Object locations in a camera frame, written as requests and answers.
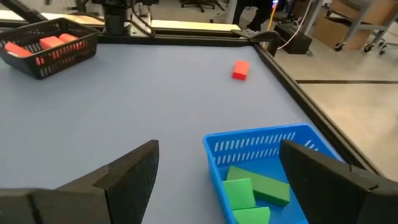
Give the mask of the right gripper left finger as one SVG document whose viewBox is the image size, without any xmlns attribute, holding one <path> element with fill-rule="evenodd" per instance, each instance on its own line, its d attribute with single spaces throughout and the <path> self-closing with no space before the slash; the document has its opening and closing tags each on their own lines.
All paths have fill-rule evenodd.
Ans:
<svg viewBox="0 0 398 224">
<path fill-rule="evenodd" d="M 141 224 L 158 166 L 153 139 L 57 189 L 0 189 L 0 224 Z"/>
</svg>

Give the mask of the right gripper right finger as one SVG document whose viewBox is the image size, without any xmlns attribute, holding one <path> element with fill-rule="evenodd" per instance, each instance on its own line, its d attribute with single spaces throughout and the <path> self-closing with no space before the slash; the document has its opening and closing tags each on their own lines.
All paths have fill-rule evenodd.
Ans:
<svg viewBox="0 0 398 224">
<path fill-rule="evenodd" d="M 398 182 L 288 140 L 279 158 L 309 224 L 398 224 Z"/>
</svg>

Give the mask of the green foam blocks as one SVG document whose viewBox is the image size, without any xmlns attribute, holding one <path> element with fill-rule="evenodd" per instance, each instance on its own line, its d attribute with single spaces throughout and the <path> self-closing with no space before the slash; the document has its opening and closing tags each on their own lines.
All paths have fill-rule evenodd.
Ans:
<svg viewBox="0 0 398 224">
<path fill-rule="evenodd" d="M 290 202 L 290 185 L 264 175 L 230 166 L 226 180 L 250 179 L 254 195 L 268 203 L 285 207 Z"/>
</svg>

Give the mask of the green half-round block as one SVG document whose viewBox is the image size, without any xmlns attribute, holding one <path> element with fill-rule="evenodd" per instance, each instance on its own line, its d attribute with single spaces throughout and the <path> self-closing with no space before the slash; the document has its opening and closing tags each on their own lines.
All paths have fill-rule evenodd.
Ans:
<svg viewBox="0 0 398 224">
<path fill-rule="evenodd" d="M 269 207 L 234 210 L 233 215 L 238 224 L 269 224 L 271 219 Z"/>
</svg>

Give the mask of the green cube block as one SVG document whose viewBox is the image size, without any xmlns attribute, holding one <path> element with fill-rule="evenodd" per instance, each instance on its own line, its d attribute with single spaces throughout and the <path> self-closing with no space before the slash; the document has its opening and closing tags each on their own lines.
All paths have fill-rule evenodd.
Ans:
<svg viewBox="0 0 398 224">
<path fill-rule="evenodd" d="M 251 179 L 226 180 L 223 187 L 233 210 L 256 207 Z"/>
</svg>

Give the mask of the blue plastic basket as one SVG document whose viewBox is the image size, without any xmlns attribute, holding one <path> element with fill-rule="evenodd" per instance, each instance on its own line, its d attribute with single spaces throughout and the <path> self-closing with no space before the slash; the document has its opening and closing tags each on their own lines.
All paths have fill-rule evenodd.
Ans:
<svg viewBox="0 0 398 224">
<path fill-rule="evenodd" d="M 207 134 L 203 145 L 210 177 L 226 224 L 238 224 L 223 187 L 230 166 L 287 183 L 279 159 L 279 143 L 287 139 L 330 158 L 342 157 L 307 123 Z"/>
</svg>

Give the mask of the black plastic basket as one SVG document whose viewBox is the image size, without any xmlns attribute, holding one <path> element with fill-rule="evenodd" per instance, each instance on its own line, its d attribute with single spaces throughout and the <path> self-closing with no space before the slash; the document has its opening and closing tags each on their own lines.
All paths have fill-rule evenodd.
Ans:
<svg viewBox="0 0 398 224">
<path fill-rule="evenodd" d="M 40 40 L 70 34 L 76 40 L 44 49 Z M 38 22 L 0 32 L 0 58 L 12 68 L 38 80 L 52 76 L 96 55 L 99 32 L 66 18 Z M 17 57 L 5 49 L 7 43 L 25 48 L 32 55 Z"/>
</svg>

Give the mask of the office chair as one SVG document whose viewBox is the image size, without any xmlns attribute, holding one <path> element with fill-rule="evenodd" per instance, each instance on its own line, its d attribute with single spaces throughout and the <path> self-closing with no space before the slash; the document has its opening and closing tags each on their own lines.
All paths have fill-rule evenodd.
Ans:
<svg viewBox="0 0 398 224">
<path fill-rule="evenodd" d="M 394 42 L 381 42 L 379 46 L 381 47 L 379 55 L 384 55 L 386 50 L 398 50 L 398 43 Z"/>
<path fill-rule="evenodd" d="M 179 0 L 179 1 L 181 8 L 184 8 L 187 5 L 192 5 L 199 8 L 200 12 L 205 11 L 203 6 L 210 6 L 212 9 L 215 9 L 215 6 L 218 6 L 222 11 L 225 10 L 225 8 L 219 3 L 218 0 Z"/>
</svg>

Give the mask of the cardboard box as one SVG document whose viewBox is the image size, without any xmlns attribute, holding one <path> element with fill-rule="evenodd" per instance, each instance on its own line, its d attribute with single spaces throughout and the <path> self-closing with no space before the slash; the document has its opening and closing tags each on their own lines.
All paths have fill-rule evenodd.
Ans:
<svg viewBox="0 0 398 224">
<path fill-rule="evenodd" d="M 333 0 L 330 9 L 352 19 L 357 19 L 366 9 L 363 22 L 385 25 L 398 11 L 398 0 Z"/>
<path fill-rule="evenodd" d="M 321 17 L 316 22 L 312 36 L 327 46 L 334 48 L 343 43 L 343 39 L 348 36 L 350 27 L 351 22 L 347 19 Z M 371 30 L 358 29 L 350 35 L 343 48 L 345 50 L 359 50 L 367 42 L 371 34 Z"/>
</svg>

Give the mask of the black box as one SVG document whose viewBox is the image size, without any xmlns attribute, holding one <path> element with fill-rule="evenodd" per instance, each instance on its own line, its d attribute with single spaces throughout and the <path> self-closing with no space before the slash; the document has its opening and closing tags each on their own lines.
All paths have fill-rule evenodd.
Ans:
<svg viewBox="0 0 398 224">
<path fill-rule="evenodd" d="M 310 50 L 312 39 L 297 30 L 291 24 L 277 24 L 274 30 L 279 33 L 281 41 L 279 49 L 283 49 L 288 54 L 313 56 Z"/>
</svg>

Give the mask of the grey wheeled workbench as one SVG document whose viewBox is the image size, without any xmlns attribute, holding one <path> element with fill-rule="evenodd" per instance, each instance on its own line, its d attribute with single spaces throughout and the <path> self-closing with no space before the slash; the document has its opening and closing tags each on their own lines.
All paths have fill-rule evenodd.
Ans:
<svg viewBox="0 0 398 224">
<path fill-rule="evenodd" d="M 328 6 L 328 15 L 331 14 L 336 14 L 339 18 L 343 18 L 343 19 L 347 19 L 351 22 L 351 27 L 349 28 L 348 31 L 348 36 L 345 37 L 343 39 L 343 43 L 342 44 L 338 44 L 336 47 L 334 47 L 334 49 L 339 52 L 340 50 L 343 50 L 343 46 L 345 45 L 345 42 L 348 40 L 348 38 L 350 37 L 350 35 L 353 32 L 356 32 L 358 29 L 364 29 L 364 30 L 371 30 L 372 31 L 372 35 L 374 35 L 374 38 L 372 40 L 372 42 L 366 44 L 364 46 L 364 51 L 365 52 L 369 52 L 373 49 L 373 47 L 382 39 L 383 35 L 387 32 L 388 28 L 391 26 L 391 24 L 395 21 L 395 19 L 398 17 L 398 11 L 396 12 L 396 14 L 394 15 L 393 19 L 391 21 L 389 21 L 387 24 L 385 25 L 375 25 L 375 24 L 370 24 L 370 23 L 366 23 L 363 22 L 363 16 L 364 13 L 366 12 L 366 9 L 363 9 L 360 12 L 360 15 L 357 19 L 352 19 L 348 16 L 343 15 L 340 12 L 336 12 L 330 9 L 330 5 Z"/>
</svg>

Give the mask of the person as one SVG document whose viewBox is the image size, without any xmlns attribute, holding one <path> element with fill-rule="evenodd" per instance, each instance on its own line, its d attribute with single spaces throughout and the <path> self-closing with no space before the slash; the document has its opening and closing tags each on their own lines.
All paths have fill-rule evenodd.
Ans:
<svg viewBox="0 0 398 224">
<path fill-rule="evenodd" d="M 246 7 L 256 7 L 256 13 L 252 21 L 246 26 L 248 34 L 257 34 L 261 31 L 261 25 L 268 20 L 272 12 L 273 0 L 237 0 L 233 16 L 233 24 L 238 25 L 241 14 Z"/>
</svg>

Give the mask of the black corner bracket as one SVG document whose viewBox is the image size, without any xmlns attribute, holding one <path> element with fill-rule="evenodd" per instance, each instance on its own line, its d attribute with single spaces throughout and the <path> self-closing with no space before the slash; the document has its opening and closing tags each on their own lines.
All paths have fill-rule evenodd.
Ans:
<svg viewBox="0 0 398 224">
<path fill-rule="evenodd" d="M 247 39 L 251 43 L 268 42 L 267 51 L 274 57 L 279 44 L 281 42 L 280 34 L 274 30 L 267 30 L 256 34 L 249 34 L 245 30 L 231 30 L 233 34 L 236 34 L 244 39 Z"/>
</svg>

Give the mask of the black diagonal frame strut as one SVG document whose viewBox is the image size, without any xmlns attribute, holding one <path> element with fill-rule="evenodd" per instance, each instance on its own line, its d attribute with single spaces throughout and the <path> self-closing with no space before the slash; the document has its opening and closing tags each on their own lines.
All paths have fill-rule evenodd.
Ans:
<svg viewBox="0 0 398 224">
<path fill-rule="evenodd" d="M 20 0 L 0 0 L 0 4 L 16 13 L 28 23 L 33 24 L 47 21 L 47 18 L 41 15 L 41 13 L 28 8 L 25 4 L 21 3 Z"/>
</svg>

